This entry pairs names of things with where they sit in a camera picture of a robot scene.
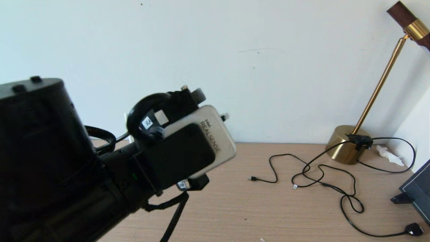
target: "crumpled tissue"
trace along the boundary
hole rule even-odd
[[[405,164],[403,164],[402,160],[400,160],[400,157],[397,157],[397,156],[391,154],[388,151],[388,148],[381,147],[381,146],[376,146],[376,150],[378,151],[378,153],[379,153],[380,156],[387,158],[391,163],[396,163],[399,166],[404,166],[405,165]]]

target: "brass lamp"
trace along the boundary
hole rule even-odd
[[[373,102],[375,102],[376,97],[379,94],[385,80],[390,73],[391,68],[394,65],[394,62],[399,56],[400,51],[402,50],[403,45],[407,39],[411,39],[415,41],[418,45],[426,47],[430,50],[430,31],[429,29],[416,18],[408,8],[406,8],[403,3],[400,1],[397,2],[394,6],[392,6],[388,11],[388,14],[403,28],[405,32],[405,36],[399,39],[396,47],[394,48],[393,54],[391,55],[390,60],[388,61],[387,67],[382,73],[381,79],[376,86],[372,96],[370,97],[369,102],[367,103],[366,108],[361,114],[360,119],[357,124],[354,126],[350,125],[341,125],[335,128],[332,137],[329,140],[329,143],[326,146],[326,149],[334,146],[335,144],[344,142],[349,140],[348,134],[358,134],[358,135],[367,135],[370,136],[367,132],[360,129],[363,124],[366,115],[368,114],[370,108],[372,107]],[[343,164],[356,164],[357,160],[363,154],[366,149],[364,146],[356,149],[357,146],[353,143],[344,143],[342,145],[337,146],[334,149],[331,149],[327,152],[327,154],[335,161],[338,161]]]

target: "label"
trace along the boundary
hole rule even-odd
[[[185,184],[185,181],[180,181],[180,182],[178,182],[178,186],[179,186],[179,188],[181,188],[181,189],[186,189],[186,188],[187,188],[187,185]]]
[[[209,120],[205,120],[205,121],[201,121],[200,122],[200,126],[202,127],[203,131],[205,132],[206,136],[209,139],[209,142],[212,144],[212,147],[215,150],[215,153],[219,153],[221,151],[221,149],[219,148],[218,144],[215,141],[215,138],[213,137],[211,131],[210,131],[210,127],[211,127],[211,123],[209,122]]]
[[[149,127],[151,127],[151,126],[152,126],[153,122],[152,122],[152,120],[151,120],[149,117],[146,117],[146,118],[143,120],[142,124],[143,124],[143,127],[144,127],[145,129],[149,129]]]

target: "desk surface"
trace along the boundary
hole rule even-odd
[[[390,198],[399,193],[399,187],[412,172],[387,174],[363,165],[344,165],[324,155],[315,164],[328,164],[351,172],[357,179],[357,197],[363,202],[365,212],[355,213],[344,202],[350,219],[362,230],[372,234],[391,234],[403,231],[407,224],[417,222],[424,228],[421,237],[408,235],[391,238],[373,238],[356,231],[344,218],[339,201],[341,194],[334,190],[313,185],[292,188],[291,177],[299,173],[303,163],[293,157],[273,159],[279,176],[276,184],[252,182],[250,175],[274,180],[268,157],[292,153],[309,161],[324,150],[324,145],[239,143],[237,156],[208,173],[211,180],[199,192],[189,192],[190,199],[170,239],[173,242],[332,242],[332,241],[412,241],[428,242],[429,227],[411,205],[395,205]],[[367,151],[361,159],[386,169],[400,170],[376,150]],[[345,173],[326,169],[323,181],[352,191],[352,179]],[[320,176],[316,165],[309,174]],[[307,181],[297,179],[298,184]],[[176,187],[165,191],[156,204],[179,194]],[[147,213],[139,210],[131,214],[101,242],[159,241],[176,208]]]

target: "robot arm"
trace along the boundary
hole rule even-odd
[[[145,97],[127,120],[135,142],[113,151],[112,134],[81,124],[62,80],[0,85],[0,240],[95,241],[140,208],[179,203],[180,215],[187,193],[160,205],[149,198],[173,184],[202,189],[205,172],[236,154],[203,100],[187,88]],[[96,151],[87,131],[108,145]]]

